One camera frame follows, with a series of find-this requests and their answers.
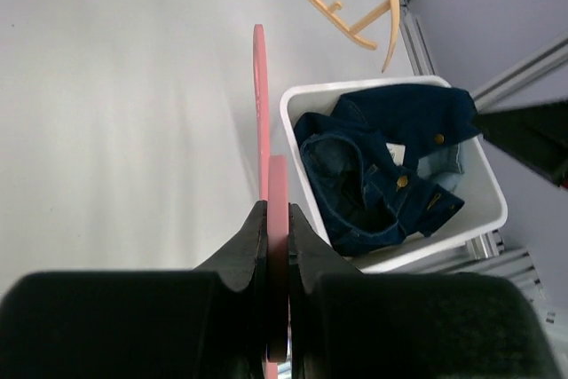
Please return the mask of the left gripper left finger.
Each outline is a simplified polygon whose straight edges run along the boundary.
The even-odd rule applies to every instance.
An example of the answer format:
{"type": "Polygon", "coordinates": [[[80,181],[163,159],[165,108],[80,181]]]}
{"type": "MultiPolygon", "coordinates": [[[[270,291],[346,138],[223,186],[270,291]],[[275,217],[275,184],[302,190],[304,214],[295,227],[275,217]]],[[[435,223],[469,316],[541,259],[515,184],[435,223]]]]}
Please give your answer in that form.
{"type": "Polygon", "coordinates": [[[2,377],[262,377],[266,211],[192,270],[20,278],[1,301],[2,377]]]}

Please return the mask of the pink plastic hanger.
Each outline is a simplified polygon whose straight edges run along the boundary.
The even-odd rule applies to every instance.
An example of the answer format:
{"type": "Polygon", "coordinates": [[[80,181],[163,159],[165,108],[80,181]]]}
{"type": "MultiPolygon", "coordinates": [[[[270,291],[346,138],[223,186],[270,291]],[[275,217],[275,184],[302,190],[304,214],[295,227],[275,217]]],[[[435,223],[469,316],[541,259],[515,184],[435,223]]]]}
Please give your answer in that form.
{"type": "Polygon", "coordinates": [[[288,355],[288,172],[283,155],[271,154],[270,100],[264,28],[254,26],[259,196],[267,202],[266,376],[276,378],[288,355]]]}

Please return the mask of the dark blue denim skirt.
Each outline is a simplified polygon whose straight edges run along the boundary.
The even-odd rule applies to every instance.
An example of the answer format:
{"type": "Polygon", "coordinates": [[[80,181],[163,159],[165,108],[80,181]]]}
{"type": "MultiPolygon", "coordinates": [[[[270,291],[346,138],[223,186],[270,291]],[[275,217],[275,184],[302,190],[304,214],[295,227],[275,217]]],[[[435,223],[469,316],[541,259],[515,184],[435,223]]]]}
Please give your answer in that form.
{"type": "Polygon", "coordinates": [[[300,158],[334,248],[358,257],[431,236],[464,206],[417,175],[421,158],[478,135],[463,89],[395,84],[345,93],[330,114],[294,127],[300,158]]]}

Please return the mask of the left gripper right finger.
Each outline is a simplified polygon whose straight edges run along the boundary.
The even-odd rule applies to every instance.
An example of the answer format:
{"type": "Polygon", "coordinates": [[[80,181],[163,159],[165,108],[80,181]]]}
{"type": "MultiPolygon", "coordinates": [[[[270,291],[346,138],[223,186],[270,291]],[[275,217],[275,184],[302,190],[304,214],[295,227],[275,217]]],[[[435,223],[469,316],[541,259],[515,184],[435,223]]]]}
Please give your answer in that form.
{"type": "Polygon", "coordinates": [[[537,314],[509,280],[364,273],[289,209],[295,378],[558,378],[537,314]]]}

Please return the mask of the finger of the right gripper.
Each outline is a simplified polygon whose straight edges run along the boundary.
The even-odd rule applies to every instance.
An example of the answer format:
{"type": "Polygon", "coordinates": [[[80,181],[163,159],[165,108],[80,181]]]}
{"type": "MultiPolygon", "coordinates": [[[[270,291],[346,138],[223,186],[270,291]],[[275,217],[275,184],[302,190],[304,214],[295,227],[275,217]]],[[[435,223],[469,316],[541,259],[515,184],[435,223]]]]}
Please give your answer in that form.
{"type": "Polygon", "coordinates": [[[567,187],[567,100],[478,113],[484,139],[557,187],[567,187]]]}

